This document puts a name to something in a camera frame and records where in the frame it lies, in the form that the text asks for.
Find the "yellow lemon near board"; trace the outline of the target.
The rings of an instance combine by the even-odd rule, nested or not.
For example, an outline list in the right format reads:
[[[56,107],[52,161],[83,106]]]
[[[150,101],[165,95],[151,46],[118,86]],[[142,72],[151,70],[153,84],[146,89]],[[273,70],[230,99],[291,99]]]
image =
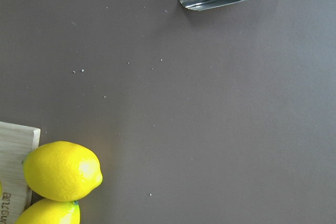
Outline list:
[[[31,151],[23,161],[27,185],[54,201],[75,201],[87,196],[103,180],[100,162],[90,149],[56,141]]]

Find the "wooden cutting board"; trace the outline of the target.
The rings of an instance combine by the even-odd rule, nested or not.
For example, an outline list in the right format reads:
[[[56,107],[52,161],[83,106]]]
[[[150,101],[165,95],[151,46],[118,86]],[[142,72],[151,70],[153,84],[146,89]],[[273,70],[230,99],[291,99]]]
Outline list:
[[[39,145],[40,129],[1,122],[1,223],[15,223],[32,200],[23,161]]]

